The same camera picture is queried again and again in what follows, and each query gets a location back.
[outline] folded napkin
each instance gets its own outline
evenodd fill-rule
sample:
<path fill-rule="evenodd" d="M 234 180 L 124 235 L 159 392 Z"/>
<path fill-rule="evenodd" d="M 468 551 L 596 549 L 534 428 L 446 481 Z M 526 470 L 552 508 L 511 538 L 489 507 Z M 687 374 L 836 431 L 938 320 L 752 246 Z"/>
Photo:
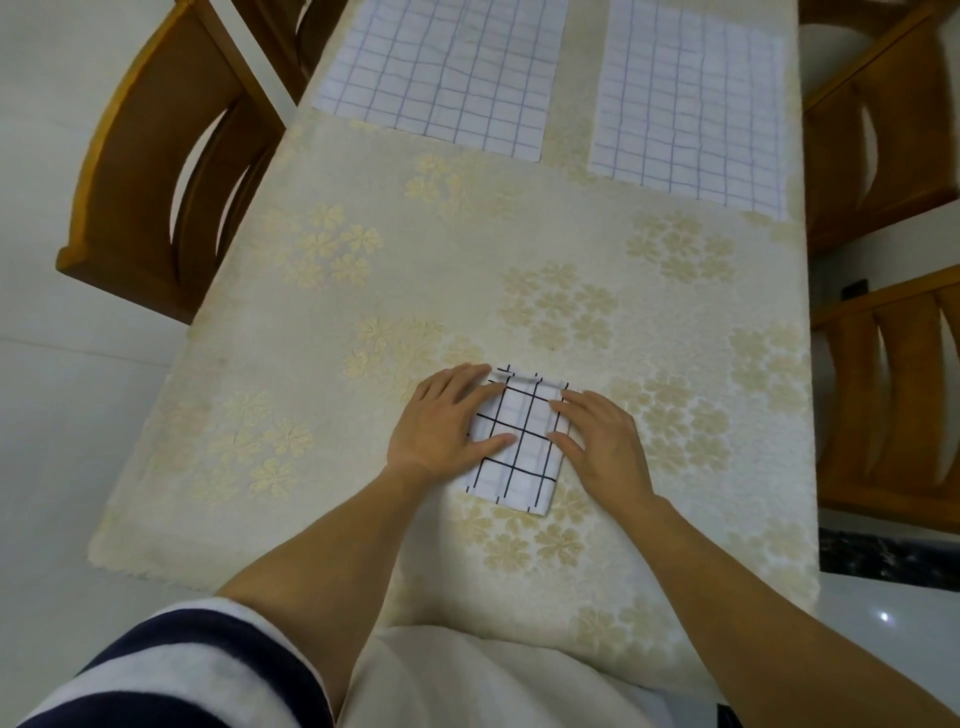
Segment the folded napkin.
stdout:
<path fill-rule="evenodd" d="M 547 432 L 568 432 L 570 422 L 550 409 L 568 382 L 520 374 L 508 365 L 490 373 L 489 381 L 506 382 L 499 397 L 484 402 L 470 423 L 471 440 L 513 432 L 517 440 L 454 481 L 454 488 L 518 511 L 545 516 L 564 459 L 546 439 Z"/>

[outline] tablecloth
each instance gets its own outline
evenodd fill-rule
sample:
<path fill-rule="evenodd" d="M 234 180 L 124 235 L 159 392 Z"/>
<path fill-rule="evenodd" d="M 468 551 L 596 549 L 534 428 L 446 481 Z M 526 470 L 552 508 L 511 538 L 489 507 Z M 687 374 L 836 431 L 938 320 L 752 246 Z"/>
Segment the tablecloth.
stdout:
<path fill-rule="evenodd" d="M 109 499 L 93 563 L 216 587 L 376 475 L 420 378 L 511 362 L 632 412 L 656 490 L 811 610 L 796 9 L 684 7 L 789 40 L 789 220 L 586 171 L 606 2 L 570 0 L 540 163 L 311 109 L 326 53 Z M 568 464 L 544 518 L 434 494 L 381 623 L 555 647 L 635 684 L 718 694 Z"/>

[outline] left hand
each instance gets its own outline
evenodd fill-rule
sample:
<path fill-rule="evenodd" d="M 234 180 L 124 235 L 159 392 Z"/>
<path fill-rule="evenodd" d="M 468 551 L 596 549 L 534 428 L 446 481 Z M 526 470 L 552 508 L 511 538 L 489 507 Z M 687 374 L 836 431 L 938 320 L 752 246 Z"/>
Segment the left hand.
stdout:
<path fill-rule="evenodd" d="M 422 381 L 407 403 L 387 447 L 387 469 L 438 485 L 465 473 L 516 441 L 501 434 L 482 442 L 468 438 L 470 420 L 480 405 L 505 384 L 470 386 L 491 371 L 490 364 L 461 364 Z"/>

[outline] striped sleeve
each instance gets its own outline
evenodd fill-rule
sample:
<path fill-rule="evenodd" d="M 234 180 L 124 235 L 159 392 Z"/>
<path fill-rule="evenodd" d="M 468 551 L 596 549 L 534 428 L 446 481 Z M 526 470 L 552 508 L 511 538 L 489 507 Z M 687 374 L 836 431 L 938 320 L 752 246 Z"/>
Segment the striped sleeve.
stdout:
<path fill-rule="evenodd" d="M 137 624 L 23 719 L 22 728 L 329 726 L 317 671 L 251 609 L 213 597 Z"/>

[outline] person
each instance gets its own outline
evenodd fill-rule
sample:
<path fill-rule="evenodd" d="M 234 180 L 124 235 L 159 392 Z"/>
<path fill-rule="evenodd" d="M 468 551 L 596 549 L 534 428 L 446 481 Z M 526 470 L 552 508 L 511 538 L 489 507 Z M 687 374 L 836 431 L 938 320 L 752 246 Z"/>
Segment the person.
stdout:
<path fill-rule="evenodd" d="M 515 439 L 467 437 L 480 404 L 503 390 L 476 386 L 490 370 L 463 364 L 421 382 L 369 485 L 215 597 L 135 626 L 21 725 L 653 725 L 653 703 L 644 713 L 625 684 L 555 650 L 430 626 L 371 637 L 425 496 Z M 559 432 L 549 439 L 642 554 L 744 725 L 960 725 L 658 496 L 631 415 L 593 392 L 564 391 L 551 406 L 584 446 Z"/>

